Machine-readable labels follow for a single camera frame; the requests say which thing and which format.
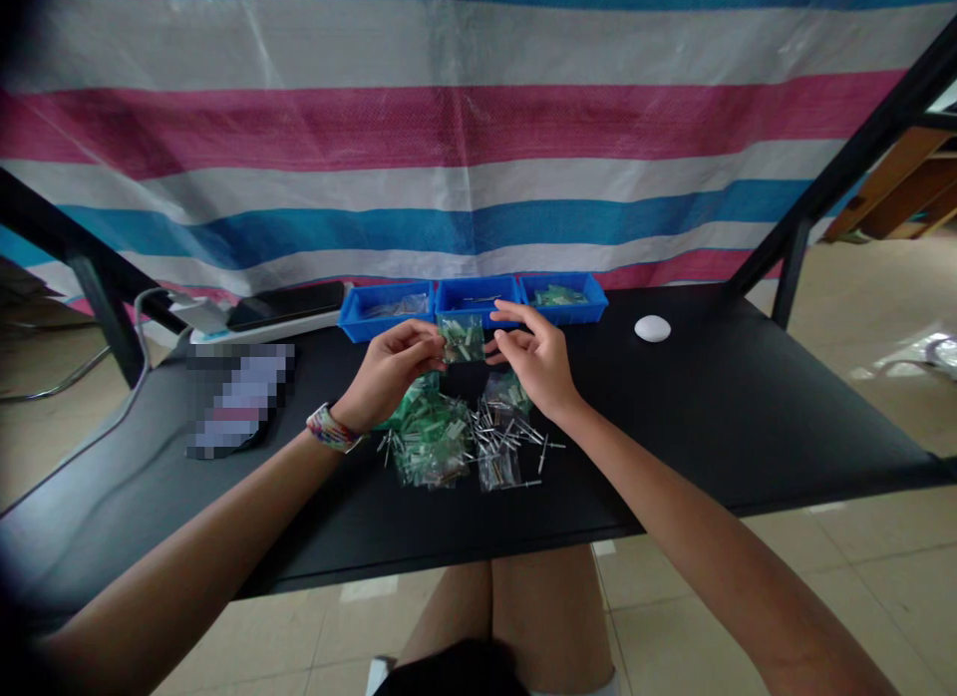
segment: pile of parts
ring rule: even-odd
[[[388,430],[379,444],[385,465],[395,463],[403,486],[451,488],[478,465],[483,492],[532,487],[523,482],[518,450],[534,446],[541,476],[547,450],[563,449],[527,421],[531,400],[513,372],[492,374],[475,410],[439,391],[439,374],[416,380],[395,414],[379,429]]]

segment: colorful wristband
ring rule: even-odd
[[[329,445],[337,452],[343,454],[351,452],[365,435],[353,432],[348,427],[336,422],[329,413],[329,406],[329,403],[326,402],[313,412],[306,420],[306,427],[309,428],[309,431],[317,440]]]

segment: black table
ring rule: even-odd
[[[950,482],[946,468],[858,397],[788,334],[721,285],[613,291],[599,324],[565,328],[575,383],[612,422],[738,515]],[[633,325],[665,317],[671,337]],[[294,394],[262,446],[225,460],[183,455],[198,414],[196,373],[180,345],[128,419],[0,521],[20,596],[40,618],[81,608],[342,394],[365,345],[338,329],[302,335]],[[450,394],[480,394],[488,367],[455,365]],[[529,489],[400,488],[378,440],[352,453],[265,557],[241,595],[528,552],[640,532],[598,470],[568,445]],[[522,457],[527,477],[537,451]]]

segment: hand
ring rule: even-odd
[[[521,386],[552,422],[558,423],[570,409],[583,404],[568,367],[565,333],[528,305],[496,300],[499,311],[491,314],[496,322],[522,322],[532,334],[522,330],[496,330],[495,338],[485,345],[485,352],[499,349],[500,354],[485,360],[487,364],[507,361],[518,375]]]
[[[406,320],[369,343],[352,385],[332,408],[332,417],[353,432],[368,432],[396,411],[420,375],[446,370],[440,357],[446,340],[431,322]]]

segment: blue storage tray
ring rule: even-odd
[[[480,314],[484,329],[512,328],[517,322],[492,322],[490,315],[495,312],[494,302],[480,302],[481,307],[464,307],[464,297],[491,297],[501,295],[509,302],[520,302],[518,283],[513,275],[503,277],[466,277],[439,282],[439,294],[436,298],[436,314]]]
[[[580,305],[554,305],[535,307],[553,325],[586,324],[601,319],[602,312],[608,306],[605,291],[594,275],[588,272],[557,272],[534,277],[519,277],[521,301],[535,307],[535,290],[546,290],[548,285],[556,284],[584,292],[588,302]]]
[[[370,307],[389,302],[398,302],[406,295],[429,295],[429,311],[420,314],[398,315],[396,317],[373,317],[363,319],[362,315]],[[382,334],[407,319],[421,319],[427,322],[436,321],[436,289],[432,282],[402,282],[401,284],[373,285],[371,287],[354,287],[346,296],[339,313],[339,326],[349,335],[353,342],[368,342],[378,334]]]

